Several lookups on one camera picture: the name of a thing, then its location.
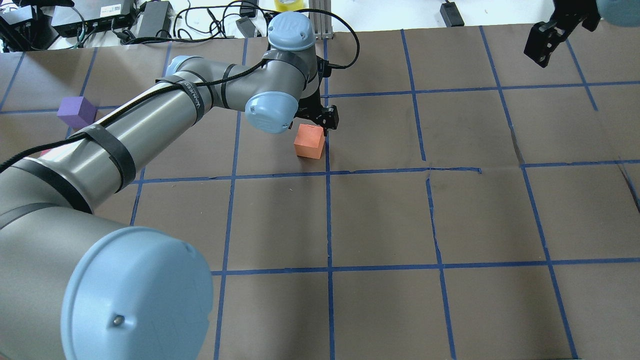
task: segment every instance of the white floor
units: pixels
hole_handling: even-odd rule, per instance
[[[187,0],[170,0],[176,11],[188,7]],[[192,6],[226,5],[230,0],[191,0]],[[444,0],[333,0],[332,12],[346,20],[356,31],[377,31],[413,28],[441,28],[444,21],[440,15],[440,5]],[[259,0],[259,5],[265,9],[275,9],[274,0]],[[531,24],[548,20],[553,12],[553,0],[457,0],[456,5],[468,26],[497,25],[497,24]],[[214,10],[214,14],[221,17],[222,10]],[[227,34],[242,37],[236,28],[236,17],[229,17]],[[265,25],[261,16],[254,20],[255,25],[264,32]],[[194,10],[189,13],[189,24],[207,29],[211,18],[205,10]],[[180,27],[184,21],[178,19]],[[137,25],[132,28],[136,33]],[[337,21],[333,22],[334,31],[347,31]],[[194,38],[205,37],[194,34]],[[62,49],[72,46],[75,39],[59,38],[51,49]],[[96,34],[86,47],[118,45],[117,37],[110,31]]]

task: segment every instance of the screw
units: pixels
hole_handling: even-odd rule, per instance
[[[116,315],[116,317],[113,318],[113,325],[114,326],[120,326],[123,323],[124,323],[124,316]]]

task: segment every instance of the black velcro strap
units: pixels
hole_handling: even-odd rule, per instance
[[[305,60],[302,60],[298,55],[290,52],[290,51],[282,51],[282,50],[269,50],[264,55],[262,55],[263,60],[277,60],[284,61],[289,65],[295,67],[300,74],[305,77],[305,88],[307,88],[307,84],[309,83],[309,66]]]
[[[108,154],[109,159],[120,173],[119,192],[136,179],[136,164],[127,147],[100,124],[93,124],[83,129],[96,144],[100,145]]]
[[[202,76],[200,76],[200,74],[198,74],[198,73],[197,73],[197,72],[195,72],[195,71],[185,70],[185,69],[182,69],[182,70],[180,70],[180,71],[184,71],[184,72],[188,72],[188,73],[190,73],[191,75],[193,75],[193,76],[195,76],[196,78],[200,79],[203,83],[206,83],[206,82],[207,82],[207,80],[205,80]],[[205,87],[206,87],[206,88],[207,88],[207,90],[209,91],[209,95],[211,95],[211,107],[209,108],[209,110],[211,110],[211,109],[213,109],[213,106],[214,106],[214,103],[213,103],[213,101],[214,101],[213,91],[211,90],[211,86],[205,86]]]
[[[229,77],[229,73],[231,72],[231,69],[234,68],[234,66],[236,65],[231,64],[227,67],[227,69],[225,70],[225,74],[222,75],[222,80],[226,80]],[[222,86],[220,87],[220,97],[222,98],[222,105],[225,107],[225,109],[229,109],[229,104],[227,104],[227,82],[222,83]]]
[[[193,101],[193,106],[196,108],[196,121],[193,125],[202,119],[204,116],[204,101],[202,100],[202,95],[200,95],[198,87],[194,83],[186,81],[177,75],[169,75],[157,79],[156,83],[169,83],[182,86],[182,89],[189,95],[189,98]]]
[[[58,193],[60,193],[60,195],[62,195],[62,197],[64,197],[65,200],[67,200],[74,209],[87,214],[92,213],[89,204],[87,204],[86,200],[75,188],[75,186],[73,186],[57,172],[40,163],[27,159],[18,161],[17,163],[13,164],[12,167],[26,171],[29,174],[34,175],[40,180],[49,184]]]
[[[0,230],[2,230],[5,226],[10,223],[18,220],[19,218],[32,213],[34,211],[38,211],[46,208],[53,208],[55,204],[51,204],[50,202],[36,202],[35,204],[23,205],[19,208],[15,208],[13,210],[9,210],[6,213],[0,215]]]

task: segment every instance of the purple cube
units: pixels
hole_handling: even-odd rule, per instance
[[[81,129],[95,121],[95,106],[84,96],[65,97],[60,103],[58,117],[70,127]]]

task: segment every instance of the blue tape line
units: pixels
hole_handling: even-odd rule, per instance
[[[326,39],[323,40],[324,58],[329,58]],[[324,79],[324,94],[329,94],[329,78]],[[324,98],[324,106],[328,106],[329,98]],[[326,176],[326,265],[327,294],[329,308],[329,358],[335,360],[335,321],[333,317],[333,247],[331,227],[331,161],[329,155],[329,134],[324,138],[324,169]]]
[[[33,114],[33,113],[57,113],[58,109],[39,109],[39,110],[11,110],[11,111],[0,111],[2,115],[13,115],[13,114]]]
[[[281,269],[256,269],[256,270],[227,270],[226,276],[231,275],[264,275],[264,274],[305,274],[309,272],[327,272],[328,268],[281,268]]]
[[[358,92],[353,94],[328,94],[322,97],[362,97],[362,96],[389,96],[389,95],[409,95],[410,91],[388,91],[388,92]]]
[[[162,69],[162,76],[166,76],[166,70],[169,67],[169,57],[171,56],[171,42],[166,47],[166,55],[164,56],[164,67]]]
[[[418,99],[415,96],[415,83],[413,82],[413,70],[411,68],[411,58],[409,57],[409,47],[406,45],[406,37],[404,36],[404,29],[400,29],[400,37],[402,38],[402,45],[404,47],[404,58],[406,59],[406,67],[409,71],[409,84],[411,84],[411,98],[413,100],[413,116],[415,117],[415,127],[418,132],[418,142],[420,143],[420,156],[422,156],[423,161],[427,161],[427,156],[424,153],[424,141],[422,140],[422,126],[420,125]]]
[[[246,39],[244,40],[245,47],[244,52],[246,53]],[[227,231],[225,233],[225,252],[222,260],[222,279],[220,282],[220,300],[218,302],[218,321],[216,324],[216,344],[214,348],[214,359],[219,359],[220,356],[220,336],[222,332],[222,314],[225,305],[225,288],[227,286],[227,266],[229,262],[229,245],[231,240],[231,225],[232,218],[234,212],[234,197],[236,192],[236,171],[238,164],[238,147],[240,144],[240,125],[241,125],[241,112],[238,111],[236,115],[236,144],[234,146],[234,162],[231,171],[231,187],[229,190],[229,205],[227,209]]]
[[[431,90],[416,90],[416,94],[433,94],[440,92],[469,92],[469,91],[488,91],[498,90],[496,86],[486,86],[480,88],[455,88],[455,89],[431,89]]]
[[[574,260],[552,260],[551,262],[554,265],[626,264],[626,263],[640,263],[640,258],[574,259]]]
[[[84,96],[84,91],[86,90],[86,85],[89,83],[89,76],[91,76],[91,70],[93,69],[93,64],[95,63],[95,57],[98,55],[98,49],[98,47],[93,48],[93,55],[91,56],[89,69],[87,69],[86,71],[86,76],[84,77],[84,83],[82,84],[82,89],[80,90],[79,96]]]
[[[140,203],[140,195],[142,194],[142,185],[145,180],[146,167],[140,170],[140,181],[138,182],[138,191],[136,192],[136,200],[133,202],[133,209],[131,210],[131,221],[129,226],[133,226],[136,223],[136,215],[138,214],[138,204]]]
[[[521,266],[543,266],[546,261],[499,261],[496,263],[452,263],[444,264],[445,269],[468,269],[468,268],[516,268]]]
[[[542,222],[540,221],[540,214],[538,213],[538,207],[536,205],[536,200],[533,196],[533,190],[531,189],[531,183],[529,182],[529,176],[527,175],[527,169],[521,167],[522,176],[524,178],[524,183],[527,187],[527,193],[529,194],[529,202],[531,203],[531,209],[533,210],[533,216],[536,219],[536,226],[538,227],[538,234],[540,236],[540,242],[542,244],[542,249],[545,253],[545,259],[547,263],[547,267],[549,269],[549,274],[551,275],[551,283],[554,287],[554,293],[556,294],[556,300],[558,303],[558,309],[560,310],[560,317],[562,318],[562,323],[564,325],[564,332],[566,333],[567,341],[569,342],[569,348],[571,349],[571,355],[574,359],[578,359],[578,352],[575,349],[575,343],[573,342],[573,336],[571,334],[571,328],[569,326],[569,320],[566,317],[566,312],[564,310],[564,303],[562,300],[562,296],[560,294],[560,287],[558,286],[556,279],[556,271],[554,270],[554,264],[551,261],[551,255],[549,253],[549,248],[547,247],[547,239],[545,238],[545,233],[542,229]]]
[[[15,77],[18,75],[18,70],[20,70],[20,65],[22,65],[24,54],[25,53],[22,53],[22,55],[20,55],[20,59],[18,60],[18,65],[15,66],[15,70],[13,71],[13,75],[11,76],[11,80],[9,80],[9,85],[7,85],[6,87],[6,91],[4,92],[4,96],[2,97],[2,101],[0,101],[0,110],[2,110],[4,103],[6,102],[6,98],[9,97],[9,92],[11,91],[11,87],[13,86]]]
[[[507,118],[507,124],[509,125],[509,130],[511,131],[511,139],[513,141],[514,150],[516,152],[516,156],[521,163],[526,163],[524,160],[524,155],[522,151],[520,151],[520,146],[518,143],[518,136],[516,135],[516,130],[513,127],[513,122],[511,121],[511,114],[509,113],[509,108],[507,107],[507,101],[504,98],[504,92],[502,91],[502,85],[500,83],[500,78],[498,77],[498,72],[495,69],[495,63],[493,62],[493,56],[491,55],[491,49],[489,48],[489,42],[486,40],[486,35],[484,34],[484,28],[479,26],[480,35],[482,36],[482,41],[484,43],[484,50],[486,51],[486,55],[489,58],[489,64],[491,65],[491,71],[493,72],[493,78],[495,79],[495,84],[498,87],[498,94],[500,95],[500,102],[502,103],[502,109],[504,110],[504,116]]]
[[[325,91],[328,89],[328,82],[325,81]],[[588,86],[618,86],[618,85],[640,85],[640,81],[613,81],[607,83],[588,83]],[[573,88],[582,87],[584,84],[556,84],[556,85],[516,85],[516,86],[502,86],[503,90],[521,90],[521,89],[538,89],[538,88]],[[441,93],[441,92],[470,92],[470,91],[485,91],[485,90],[497,90],[497,87],[484,87],[484,88],[452,88],[452,89],[432,89],[432,90],[416,90],[416,94],[429,94],[429,93]],[[366,92],[366,93],[354,93],[354,94],[328,94],[320,95],[321,98],[334,98],[334,97],[363,97],[363,96],[388,96],[388,95],[408,95],[411,91],[398,91],[398,92]],[[114,106],[96,106],[98,110],[103,109],[117,109],[121,105]],[[39,109],[39,110],[12,110],[12,111],[0,111],[2,114],[21,114],[21,113],[47,113],[57,111],[58,109]]]
[[[236,179],[274,179],[278,177],[325,176],[326,172],[291,172],[280,174],[237,175]]]
[[[582,79],[582,86],[584,86],[584,89],[587,92],[589,101],[591,101],[591,105],[593,106],[593,109],[595,111],[598,111],[598,105],[596,105],[596,101],[593,99],[593,95],[591,94],[591,89],[589,89],[589,85],[587,84],[587,79],[584,77],[584,74],[582,73],[582,69],[580,68],[580,63],[578,63],[578,57],[576,57],[575,52],[573,51],[573,47],[569,42],[569,39],[566,39],[566,46],[569,48],[569,53],[571,53],[571,57],[573,58],[573,63],[575,64],[575,67],[578,69],[578,74]]]
[[[640,81],[608,81],[601,83],[587,83],[588,86],[611,86],[611,85],[640,85]]]
[[[589,165],[621,165],[621,164],[640,164],[640,160],[606,160],[606,161],[576,161],[574,163],[527,163],[522,164],[524,168],[536,167],[580,167]]]
[[[447,324],[447,336],[449,338],[449,351],[451,359],[456,360],[456,345],[453,338],[453,327],[451,325],[451,312],[449,311],[449,296],[447,294],[447,283],[444,276],[444,265],[442,263],[442,253],[438,246],[438,236],[436,235],[436,223],[433,215],[433,194],[431,193],[431,180],[427,178],[427,199],[429,201],[429,216],[431,217],[431,232],[433,233],[433,246],[436,250],[436,260],[438,261],[438,269],[440,271],[440,289],[442,291],[442,305],[444,306],[444,317]]]
[[[513,85],[503,86],[503,90],[549,89],[549,88],[581,88],[584,84],[549,84],[549,85]]]
[[[438,264],[413,264],[413,265],[365,265],[365,266],[336,266],[334,272],[353,271],[388,271],[388,270],[435,270],[439,269]]]
[[[401,172],[425,172],[425,171],[473,171],[482,174],[482,169],[477,167],[452,167],[452,168],[438,168],[438,167],[415,167],[415,168],[381,168],[381,169],[367,169],[367,170],[336,170],[331,171],[331,175],[352,175],[352,174],[395,174]]]
[[[247,38],[244,38],[244,46],[243,46],[243,53],[242,53],[242,65],[246,65],[246,48],[249,45],[249,40]]]
[[[179,183],[183,181],[211,181],[211,180],[231,180],[231,176],[215,176],[215,177],[174,177],[174,178],[158,178],[145,179],[145,184],[150,183]]]
[[[426,171],[469,171],[482,174],[481,168],[475,167],[454,167],[454,168],[438,168],[438,167],[419,167],[419,168],[383,168],[383,169],[367,169],[367,170],[335,170],[330,171],[331,175],[358,175],[358,174],[399,174],[403,172],[426,172]],[[276,179],[279,177],[307,177],[307,176],[326,176],[326,172],[291,172],[279,174],[252,174],[252,175],[236,175],[236,176],[214,176],[214,177],[161,177],[155,179],[145,179],[145,183],[178,183],[181,181],[213,181],[213,180],[236,180],[243,179]]]
[[[552,260],[553,265],[598,265],[598,264],[627,264],[640,263],[640,258],[609,258],[609,259],[565,259]],[[494,263],[444,263],[439,264],[404,264],[404,265],[360,265],[360,266],[333,266],[332,272],[366,272],[366,271],[390,271],[390,270],[439,270],[444,269],[469,269],[469,268],[520,268],[528,266],[547,266],[546,261],[498,261]],[[264,275],[264,274],[303,274],[328,272],[328,267],[314,268],[272,268],[272,269],[247,269],[227,270],[225,275]],[[223,272],[214,270],[212,275],[219,276]]]

